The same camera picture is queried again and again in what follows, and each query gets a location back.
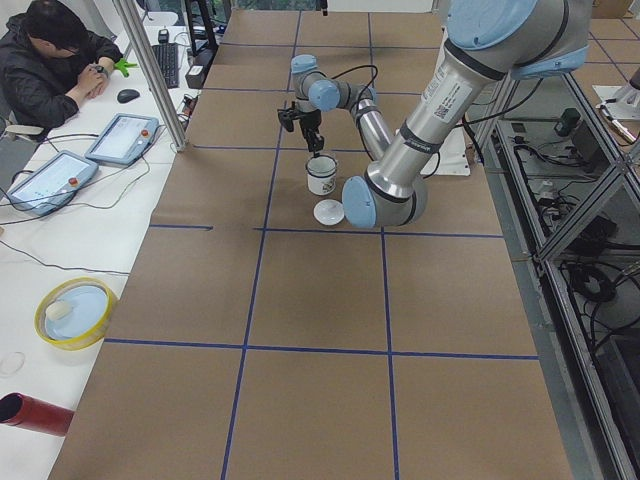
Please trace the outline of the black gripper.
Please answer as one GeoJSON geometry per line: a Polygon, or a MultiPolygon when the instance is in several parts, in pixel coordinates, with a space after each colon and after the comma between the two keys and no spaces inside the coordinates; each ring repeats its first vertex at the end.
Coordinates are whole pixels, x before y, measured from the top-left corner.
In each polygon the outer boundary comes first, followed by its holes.
{"type": "Polygon", "coordinates": [[[321,110],[310,102],[299,102],[299,124],[302,134],[307,138],[307,148],[311,153],[320,153],[324,149],[324,137],[320,134],[322,123],[321,110]]]}

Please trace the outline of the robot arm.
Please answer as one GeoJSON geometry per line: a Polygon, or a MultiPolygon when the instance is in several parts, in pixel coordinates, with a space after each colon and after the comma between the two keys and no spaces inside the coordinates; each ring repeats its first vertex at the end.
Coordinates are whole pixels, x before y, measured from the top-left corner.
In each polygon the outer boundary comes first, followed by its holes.
{"type": "Polygon", "coordinates": [[[411,223],[427,202],[422,169],[484,87],[505,76],[545,78],[579,68],[591,15],[589,1],[453,1],[443,61],[398,132],[386,125],[369,87],[327,77],[308,54],[291,61],[296,99],[279,120],[286,130],[298,121],[316,153],[322,113],[349,111],[373,160],[344,184],[346,219],[357,228],[411,223]]]}

